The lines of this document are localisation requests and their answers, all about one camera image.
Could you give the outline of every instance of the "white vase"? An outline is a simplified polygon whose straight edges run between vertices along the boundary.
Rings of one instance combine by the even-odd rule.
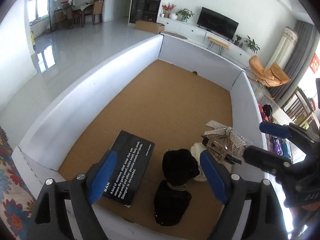
[[[170,13],[169,18],[172,20],[178,19],[178,15],[176,13]]]

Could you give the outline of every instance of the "orange chair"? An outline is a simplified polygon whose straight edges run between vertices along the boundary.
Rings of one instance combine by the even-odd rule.
[[[270,68],[264,68],[258,57],[252,56],[249,59],[249,65],[256,77],[255,81],[266,87],[277,87],[290,82],[290,78],[276,63],[273,63]]]

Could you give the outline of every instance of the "black velvet pouch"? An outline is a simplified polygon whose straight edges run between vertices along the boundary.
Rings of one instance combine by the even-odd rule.
[[[173,186],[186,184],[200,174],[198,163],[189,150],[167,151],[162,160],[165,179]]]
[[[192,196],[189,192],[169,188],[163,180],[158,187],[154,199],[156,222],[161,226],[178,224],[189,206]]]

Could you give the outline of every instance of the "potted plant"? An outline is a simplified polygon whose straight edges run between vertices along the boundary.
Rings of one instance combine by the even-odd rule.
[[[242,37],[237,34],[237,35],[236,35],[236,39],[237,39],[237,40],[235,41],[234,44],[235,44],[236,46],[239,46],[239,41],[241,41]]]
[[[177,14],[180,14],[182,16],[181,20],[183,22],[187,22],[189,20],[190,17],[192,17],[193,15],[195,15],[192,11],[190,11],[187,8],[184,8],[180,11],[177,12]]]
[[[175,4],[170,4],[168,3],[168,5],[163,4],[162,5],[162,9],[164,11],[164,17],[169,18],[169,14],[170,12],[176,7]]]
[[[257,53],[260,50],[260,47],[258,46],[258,44],[255,43],[254,39],[251,40],[249,36],[244,42],[247,44],[247,47],[249,48],[249,50],[252,50],[254,53]]]

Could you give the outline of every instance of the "metal screw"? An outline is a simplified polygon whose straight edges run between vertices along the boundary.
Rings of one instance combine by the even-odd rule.
[[[240,179],[240,176],[238,174],[232,174],[231,175],[231,179],[233,180],[239,180]]]
[[[53,179],[47,179],[47,180],[45,181],[45,183],[46,183],[47,185],[51,185],[51,184],[53,183]]]
[[[296,190],[297,190],[297,191],[301,191],[301,190],[302,190],[301,184],[297,184],[297,185],[296,185]]]
[[[81,180],[81,179],[84,179],[85,178],[85,174],[84,173],[79,173],[77,175],[77,179]]]
[[[268,180],[268,179],[264,179],[262,182],[264,185],[267,185],[267,186],[270,185],[270,180]]]

